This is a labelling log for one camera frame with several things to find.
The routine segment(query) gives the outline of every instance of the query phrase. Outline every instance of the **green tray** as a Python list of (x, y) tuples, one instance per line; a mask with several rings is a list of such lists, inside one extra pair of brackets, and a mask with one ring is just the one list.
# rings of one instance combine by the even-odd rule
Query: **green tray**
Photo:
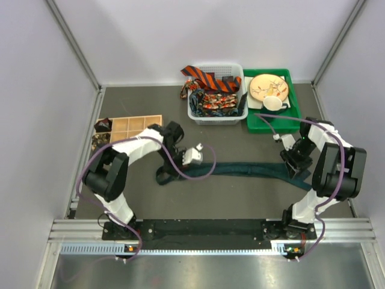
[[(297, 96), (295, 95), (293, 82), (291, 81), (290, 72), (287, 69), (244, 69), (244, 76), (254, 77), (260, 74), (274, 74), (284, 76), (285, 81), (289, 86), (289, 101), (290, 108), (284, 111), (281, 116), (292, 116), (301, 118), (300, 107), (298, 106)], [(259, 113), (260, 110), (248, 109), (247, 128), (252, 134), (270, 134), (271, 129), (266, 123), (260, 120), (254, 113)], [(300, 123), (289, 119), (273, 119), (270, 124), (278, 134), (292, 134), (300, 129)]]

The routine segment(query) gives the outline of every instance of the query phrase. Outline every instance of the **necktie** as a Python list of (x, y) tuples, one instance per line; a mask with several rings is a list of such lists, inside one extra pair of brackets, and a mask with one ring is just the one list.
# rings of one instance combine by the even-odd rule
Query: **necktie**
[(185, 76), (195, 77), (196, 81), (203, 89), (213, 89), (231, 93), (237, 92), (241, 87), (242, 79), (239, 76), (235, 77), (234, 81), (222, 81), (215, 79), (212, 75), (205, 73), (191, 65), (183, 68), (181, 72)]

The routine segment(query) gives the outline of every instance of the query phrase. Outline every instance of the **white cup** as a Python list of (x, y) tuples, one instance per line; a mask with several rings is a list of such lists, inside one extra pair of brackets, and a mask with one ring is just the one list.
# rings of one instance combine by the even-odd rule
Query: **white cup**
[(283, 102), (276, 96), (267, 96), (263, 100), (263, 106), (270, 111), (278, 111), (284, 108)]

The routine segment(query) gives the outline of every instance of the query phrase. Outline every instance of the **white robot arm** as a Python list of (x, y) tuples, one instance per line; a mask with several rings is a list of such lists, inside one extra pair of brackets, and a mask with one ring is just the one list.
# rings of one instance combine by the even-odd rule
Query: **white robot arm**
[[(128, 166), (145, 155), (158, 151), (164, 159), (165, 171), (175, 175), (176, 171), (162, 150), (161, 143), (167, 148), (179, 168), (192, 163), (200, 164), (203, 160), (200, 152), (203, 148), (201, 144), (185, 151), (176, 149), (175, 144), (183, 138), (183, 135), (182, 128), (175, 122), (170, 122), (166, 127), (151, 125), (138, 134), (134, 140), (115, 144), (103, 151), (83, 177), (83, 183), (121, 222), (124, 224), (134, 222), (135, 214), (128, 206), (123, 194)], [(109, 170), (106, 170), (104, 165), (110, 165)]]
[(318, 208), (318, 213), (335, 205), (348, 197), (356, 197), (360, 191), (363, 170), (366, 161), (366, 151), (354, 148), (347, 143), (335, 130), (330, 122), (308, 118), (325, 130), (308, 123), (301, 124), (301, 138), (294, 140), (292, 135), (283, 135), (280, 139), (285, 148), (281, 157), (286, 163), (291, 177), (303, 172), (311, 164), (310, 153), (317, 148), (321, 156), (313, 173), (312, 189), (299, 202), (291, 205), (283, 213), (283, 223), (288, 231), (305, 232), (315, 221), (316, 206), (325, 202), (336, 188), (341, 171), (339, 145), (330, 136), (333, 134), (343, 145), (345, 152), (345, 167), (343, 183), (337, 196), (328, 204)]

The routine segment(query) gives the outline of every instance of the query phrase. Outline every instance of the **white plastic basket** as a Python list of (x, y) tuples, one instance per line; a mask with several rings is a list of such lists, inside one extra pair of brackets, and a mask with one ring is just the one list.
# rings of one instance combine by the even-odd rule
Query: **white plastic basket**
[[(241, 88), (237, 91), (236, 95), (238, 97), (238, 104), (241, 100), (242, 95), (246, 93), (245, 78), (243, 76), (243, 68), (239, 64), (228, 63), (228, 64), (196, 64), (195, 67), (199, 68), (203, 72), (214, 72), (215, 78), (222, 79), (224, 76), (239, 76), (242, 79)], [(190, 108), (190, 97), (191, 93), (188, 93), (188, 105), (187, 105), (187, 114), (188, 117), (194, 120), (198, 125), (234, 125), (240, 120), (247, 117), (248, 108), (247, 103), (243, 114), (241, 116), (229, 116), (229, 117), (197, 117), (193, 114)]]

